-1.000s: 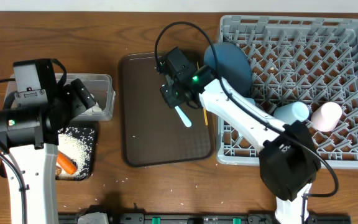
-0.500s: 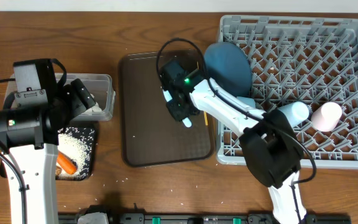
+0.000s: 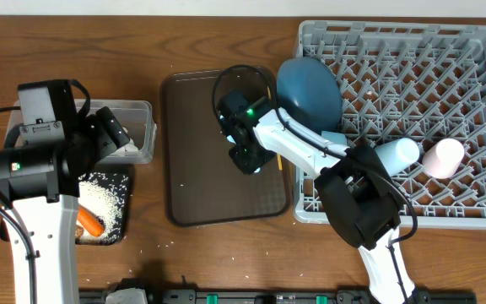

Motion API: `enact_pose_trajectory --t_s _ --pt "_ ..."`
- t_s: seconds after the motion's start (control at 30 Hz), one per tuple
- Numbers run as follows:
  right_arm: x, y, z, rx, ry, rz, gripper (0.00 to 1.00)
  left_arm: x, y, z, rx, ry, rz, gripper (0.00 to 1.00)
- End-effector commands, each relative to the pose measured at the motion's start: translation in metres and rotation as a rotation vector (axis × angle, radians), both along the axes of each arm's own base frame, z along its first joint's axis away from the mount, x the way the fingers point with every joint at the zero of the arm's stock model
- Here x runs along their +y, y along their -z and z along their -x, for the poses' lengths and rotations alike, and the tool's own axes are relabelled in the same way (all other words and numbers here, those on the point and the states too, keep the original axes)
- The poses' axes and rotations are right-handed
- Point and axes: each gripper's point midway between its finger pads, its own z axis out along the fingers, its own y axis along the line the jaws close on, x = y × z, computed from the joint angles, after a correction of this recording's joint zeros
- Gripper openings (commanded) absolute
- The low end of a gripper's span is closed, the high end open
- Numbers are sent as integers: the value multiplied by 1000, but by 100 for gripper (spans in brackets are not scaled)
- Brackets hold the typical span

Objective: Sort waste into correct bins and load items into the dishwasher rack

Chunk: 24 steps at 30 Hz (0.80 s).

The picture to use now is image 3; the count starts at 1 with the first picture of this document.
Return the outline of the large blue plate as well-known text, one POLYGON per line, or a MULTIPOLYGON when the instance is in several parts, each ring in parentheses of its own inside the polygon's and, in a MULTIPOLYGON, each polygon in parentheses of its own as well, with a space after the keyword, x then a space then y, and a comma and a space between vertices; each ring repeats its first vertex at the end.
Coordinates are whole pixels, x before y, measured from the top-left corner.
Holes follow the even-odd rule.
POLYGON ((311 57, 285 61, 277 75, 278 104, 315 133, 336 132, 343 114, 338 82, 329 68, 311 57))

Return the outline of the light blue rice bowl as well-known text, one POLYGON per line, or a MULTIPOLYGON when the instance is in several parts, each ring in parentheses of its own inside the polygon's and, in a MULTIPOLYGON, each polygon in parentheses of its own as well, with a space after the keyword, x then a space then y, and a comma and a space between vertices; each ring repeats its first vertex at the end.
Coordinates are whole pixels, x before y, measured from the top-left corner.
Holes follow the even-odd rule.
POLYGON ((321 136, 334 144, 348 145, 346 136, 343 133, 334 133, 329 131, 322 131, 321 136))

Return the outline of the light blue plastic cup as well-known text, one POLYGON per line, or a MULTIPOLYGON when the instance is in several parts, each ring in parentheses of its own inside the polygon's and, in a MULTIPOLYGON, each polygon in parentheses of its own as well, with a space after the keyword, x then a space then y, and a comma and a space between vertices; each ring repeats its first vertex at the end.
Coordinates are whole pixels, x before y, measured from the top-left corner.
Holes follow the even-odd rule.
POLYGON ((395 176, 417 162, 420 156, 419 147, 410 138, 400 138, 375 148, 382 165, 389 176, 395 176))

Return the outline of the white rice pile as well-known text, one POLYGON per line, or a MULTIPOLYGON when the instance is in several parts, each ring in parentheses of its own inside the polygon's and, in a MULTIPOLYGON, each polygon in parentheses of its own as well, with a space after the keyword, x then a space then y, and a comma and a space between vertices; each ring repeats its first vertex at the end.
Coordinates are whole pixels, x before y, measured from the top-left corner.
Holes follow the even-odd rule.
POLYGON ((124 237, 131 179, 126 173, 93 172, 80 177, 78 202, 105 228, 100 237, 86 230, 77 245, 110 246, 124 237))

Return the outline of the orange carrot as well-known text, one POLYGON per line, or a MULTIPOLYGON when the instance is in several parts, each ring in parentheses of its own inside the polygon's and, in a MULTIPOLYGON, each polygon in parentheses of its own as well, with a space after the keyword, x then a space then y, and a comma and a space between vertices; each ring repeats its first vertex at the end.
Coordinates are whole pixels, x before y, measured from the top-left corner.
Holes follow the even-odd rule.
POLYGON ((104 231, 104 226, 84 207, 78 208, 78 222, 91 235, 100 237, 104 231))

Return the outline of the pink plastic cup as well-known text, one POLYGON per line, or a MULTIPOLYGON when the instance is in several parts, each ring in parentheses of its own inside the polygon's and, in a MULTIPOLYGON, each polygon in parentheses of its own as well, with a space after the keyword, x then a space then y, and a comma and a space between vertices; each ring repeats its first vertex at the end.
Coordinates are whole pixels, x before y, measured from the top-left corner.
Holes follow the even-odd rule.
POLYGON ((453 138, 444 138, 424 154, 422 166, 427 175, 445 179, 456 173, 463 157, 462 143, 453 138))

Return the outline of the light blue plastic knife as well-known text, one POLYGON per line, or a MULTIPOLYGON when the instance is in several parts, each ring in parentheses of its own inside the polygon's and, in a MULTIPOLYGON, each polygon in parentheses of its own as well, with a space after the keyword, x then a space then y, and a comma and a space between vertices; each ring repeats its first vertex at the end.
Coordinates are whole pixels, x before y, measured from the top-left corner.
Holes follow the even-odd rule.
POLYGON ((235 139, 233 133, 235 132, 235 130, 232 128, 232 126, 230 124, 227 123, 227 125, 225 127, 221 127, 221 130, 220 130, 220 133, 224 136, 224 138, 230 143, 232 144, 232 147, 235 145, 235 144, 238 144, 237 140, 235 139))

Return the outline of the white tissue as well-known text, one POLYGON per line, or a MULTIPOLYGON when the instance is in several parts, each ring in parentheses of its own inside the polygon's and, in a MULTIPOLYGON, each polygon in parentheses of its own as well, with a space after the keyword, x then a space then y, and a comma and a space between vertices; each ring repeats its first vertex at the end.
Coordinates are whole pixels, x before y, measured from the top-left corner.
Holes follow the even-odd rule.
POLYGON ((139 148, 135 145, 134 140, 129 138, 129 143, 114 152, 119 157, 132 157, 139 151, 139 148))

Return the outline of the brown food scrap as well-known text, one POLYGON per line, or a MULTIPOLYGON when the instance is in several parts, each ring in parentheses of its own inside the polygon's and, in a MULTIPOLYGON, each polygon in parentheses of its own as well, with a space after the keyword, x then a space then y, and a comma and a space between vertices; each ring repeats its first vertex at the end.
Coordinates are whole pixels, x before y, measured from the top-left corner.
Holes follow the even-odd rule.
POLYGON ((84 234, 84 228, 77 225, 75 230, 75 239, 79 240, 83 234, 84 234))

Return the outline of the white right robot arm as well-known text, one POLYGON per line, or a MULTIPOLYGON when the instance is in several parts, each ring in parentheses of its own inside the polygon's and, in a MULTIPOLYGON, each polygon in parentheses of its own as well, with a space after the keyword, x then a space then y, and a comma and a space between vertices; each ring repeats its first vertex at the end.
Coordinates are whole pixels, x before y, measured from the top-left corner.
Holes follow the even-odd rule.
POLYGON ((406 199, 369 146, 334 144, 293 120, 267 97, 250 103, 232 92, 214 110, 223 134, 233 140, 229 156, 250 175, 282 155, 314 180, 331 227, 359 250, 369 275, 370 293, 380 303, 415 303, 399 243, 400 208, 406 199))

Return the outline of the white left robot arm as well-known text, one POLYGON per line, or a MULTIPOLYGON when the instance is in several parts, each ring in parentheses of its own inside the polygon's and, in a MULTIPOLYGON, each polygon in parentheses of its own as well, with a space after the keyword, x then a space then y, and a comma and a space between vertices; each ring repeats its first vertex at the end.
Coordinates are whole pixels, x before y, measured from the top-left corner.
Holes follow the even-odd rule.
POLYGON ((0 150, 0 202, 18 303, 77 303, 79 180, 129 137, 111 109, 23 107, 22 145, 0 150))

